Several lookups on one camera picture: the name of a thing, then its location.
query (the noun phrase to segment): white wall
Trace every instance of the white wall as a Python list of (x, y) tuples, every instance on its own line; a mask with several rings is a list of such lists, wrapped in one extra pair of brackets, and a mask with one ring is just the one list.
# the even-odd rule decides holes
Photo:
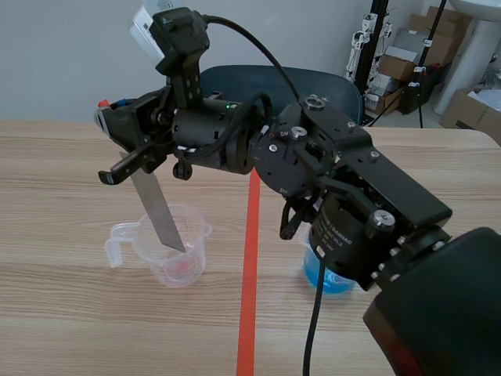
[[(236, 21), (282, 65), (343, 74), (370, 0), (185, 0)], [(127, 32), (141, 0), (2, 0), (0, 118), (90, 121), (97, 102), (158, 89), (163, 78)], [(390, 0), (395, 30), (423, 0)], [(210, 26), (214, 65), (268, 62), (238, 34)]]

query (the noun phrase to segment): blue cup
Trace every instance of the blue cup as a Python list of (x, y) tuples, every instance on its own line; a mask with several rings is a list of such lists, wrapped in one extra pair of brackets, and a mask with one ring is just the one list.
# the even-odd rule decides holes
[[(309, 228), (303, 236), (302, 244), (306, 247), (305, 261), (303, 269), (309, 283), (316, 288), (319, 282), (320, 261), (313, 252), (312, 247), (308, 241)], [(323, 292), (324, 294), (341, 294), (350, 291), (355, 286), (353, 280), (338, 276), (336, 273), (326, 269), (325, 277), (323, 278)]]

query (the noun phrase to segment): blue liquid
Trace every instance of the blue liquid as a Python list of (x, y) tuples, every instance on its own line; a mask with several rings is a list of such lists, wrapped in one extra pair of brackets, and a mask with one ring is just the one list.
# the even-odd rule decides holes
[[(306, 247), (303, 269), (310, 284), (316, 288), (319, 282), (320, 261), (310, 247)], [(340, 277), (336, 273), (326, 269), (326, 275), (323, 279), (324, 294), (341, 294), (350, 291), (354, 286), (355, 282), (353, 280)]]

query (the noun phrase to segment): red cap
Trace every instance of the red cap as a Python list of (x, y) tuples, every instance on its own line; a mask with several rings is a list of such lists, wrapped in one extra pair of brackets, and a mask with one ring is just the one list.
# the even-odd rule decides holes
[(109, 107), (110, 102), (108, 102), (106, 99), (103, 99), (101, 102), (98, 103), (97, 107)]

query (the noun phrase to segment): metal blade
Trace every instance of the metal blade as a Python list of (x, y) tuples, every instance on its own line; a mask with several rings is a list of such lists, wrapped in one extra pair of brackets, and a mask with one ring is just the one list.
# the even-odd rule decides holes
[(186, 252), (155, 174), (146, 174), (139, 169), (131, 178), (160, 242), (167, 247)]

